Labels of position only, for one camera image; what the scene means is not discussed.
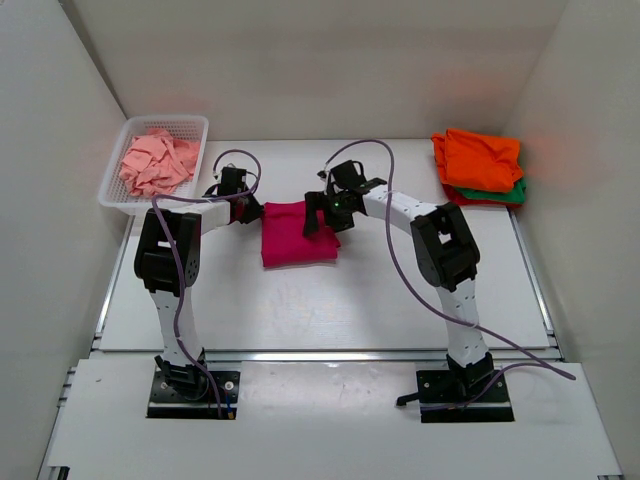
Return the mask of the magenta t shirt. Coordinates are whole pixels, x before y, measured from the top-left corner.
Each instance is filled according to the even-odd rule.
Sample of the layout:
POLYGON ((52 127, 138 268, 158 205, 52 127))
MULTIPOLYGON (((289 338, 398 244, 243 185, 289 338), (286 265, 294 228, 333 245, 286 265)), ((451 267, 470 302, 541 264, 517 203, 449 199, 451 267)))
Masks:
POLYGON ((319 231, 310 238, 303 235, 305 213, 304 201, 264 205, 261 237, 264 268, 333 262, 338 258, 340 241, 324 224, 322 214, 318 217, 319 231))

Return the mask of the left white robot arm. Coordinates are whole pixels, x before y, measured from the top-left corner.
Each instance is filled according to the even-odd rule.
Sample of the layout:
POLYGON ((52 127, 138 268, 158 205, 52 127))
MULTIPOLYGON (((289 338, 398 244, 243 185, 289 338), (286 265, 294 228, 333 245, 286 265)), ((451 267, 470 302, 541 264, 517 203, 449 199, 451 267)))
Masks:
POLYGON ((150 293, 158 314, 163 352, 156 357, 164 382, 189 401, 217 389, 211 385, 198 339, 191 288, 200 271, 201 238, 215 229, 248 224, 263 213, 249 186, 251 173, 227 165, 199 202, 174 210, 150 208, 134 259, 134 273, 150 293))

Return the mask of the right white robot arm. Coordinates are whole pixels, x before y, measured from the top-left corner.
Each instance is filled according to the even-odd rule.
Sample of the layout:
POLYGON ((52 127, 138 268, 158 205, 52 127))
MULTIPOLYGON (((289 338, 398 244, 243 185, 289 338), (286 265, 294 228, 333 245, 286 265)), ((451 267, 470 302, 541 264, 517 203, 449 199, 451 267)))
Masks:
POLYGON ((355 226, 353 215, 385 222, 412 240, 422 278, 433 287, 447 323, 449 391, 460 400, 480 393, 493 371, 493 359, 479 330, 475 279, 480 253, 461 209, 435 205, 393 191, 385 180, 368 180, 360 162, 348 160, 319 174, 322 191, 304 196, 303 235, 312 237, 324 223, 334 232, 355 226))

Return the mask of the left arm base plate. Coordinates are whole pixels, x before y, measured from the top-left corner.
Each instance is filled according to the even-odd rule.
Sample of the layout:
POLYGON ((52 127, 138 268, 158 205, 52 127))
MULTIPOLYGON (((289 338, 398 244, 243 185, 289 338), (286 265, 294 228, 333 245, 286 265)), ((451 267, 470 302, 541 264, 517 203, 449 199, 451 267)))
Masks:
POLYGON ((157 365, 146 417, 150 419, 235 420, 241 372, 194 366, 157 365))

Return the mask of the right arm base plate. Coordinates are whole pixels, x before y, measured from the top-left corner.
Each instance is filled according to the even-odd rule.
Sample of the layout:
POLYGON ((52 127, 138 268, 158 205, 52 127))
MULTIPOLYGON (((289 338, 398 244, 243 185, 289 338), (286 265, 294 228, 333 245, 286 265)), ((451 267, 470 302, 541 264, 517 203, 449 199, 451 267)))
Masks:
POLYGON ((420 420, 427 423, 510 423, 515 421, 503 374, 494 370, 467 393, 449 370, 419 370, 417 391, 399 396, 395 406, 419 405, 420 420))

